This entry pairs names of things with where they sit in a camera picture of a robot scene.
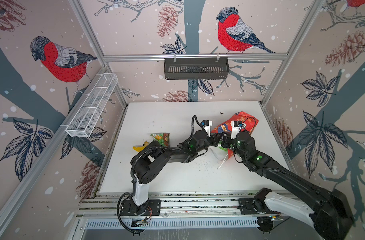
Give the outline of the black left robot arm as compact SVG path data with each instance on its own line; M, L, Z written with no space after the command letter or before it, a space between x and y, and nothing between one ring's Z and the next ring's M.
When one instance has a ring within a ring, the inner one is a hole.
M148 184L153 181L168 163L190 163L207 151L217 147L227 137L224 133L207 133L199 130L177 147L165 147L153 141L134 156L130 162L132 177L131 200L136 206L142 206L149 199Z

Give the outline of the green snack packet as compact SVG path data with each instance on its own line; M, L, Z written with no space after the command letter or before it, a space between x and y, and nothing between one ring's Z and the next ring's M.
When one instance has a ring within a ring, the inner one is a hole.
M158 141L162 146L169 147L169 133L152 133L150 134L155 141Z

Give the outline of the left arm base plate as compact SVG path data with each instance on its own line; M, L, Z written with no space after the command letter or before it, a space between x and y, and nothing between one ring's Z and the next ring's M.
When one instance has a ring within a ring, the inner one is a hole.
M144 204L137 206L132 199L123 200L117 206L118 214L122 216L159 216L161 200L148 200Z

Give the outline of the yellow snack packet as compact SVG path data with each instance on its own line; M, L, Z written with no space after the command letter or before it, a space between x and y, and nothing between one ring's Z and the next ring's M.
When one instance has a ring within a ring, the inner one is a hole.
M146 148L150 143L148 141L145 141L142 145L134 146L132 147L133 150L136 152L141 152L144 148Z

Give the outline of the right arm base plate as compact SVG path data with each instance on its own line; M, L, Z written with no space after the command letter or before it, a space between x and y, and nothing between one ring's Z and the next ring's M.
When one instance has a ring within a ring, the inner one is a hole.
M265 203L269 193L272 193L271 189L262 188L253 198L238 199L237 209L242 215L279 214L279 212L272 211Z

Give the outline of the red paper gift bag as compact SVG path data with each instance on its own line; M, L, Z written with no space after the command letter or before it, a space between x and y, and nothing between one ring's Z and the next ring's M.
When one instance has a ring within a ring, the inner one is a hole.
M257 150L251 134L258 124L258 119L241 111L211 131L212 145L228 152L228 157L239 157L251 172L257 171L252 162Z

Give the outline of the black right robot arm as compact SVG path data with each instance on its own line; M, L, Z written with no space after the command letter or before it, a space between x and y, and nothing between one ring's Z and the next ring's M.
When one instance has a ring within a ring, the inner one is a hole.
M354 218L345 194L316 186L287 170L269 155L258 151L248 131L238 133L234 139L220 133L219 142L223 148L232 149L251 172L279 184L303 201L310 211L304 214L305 219L323 239L346 238Z

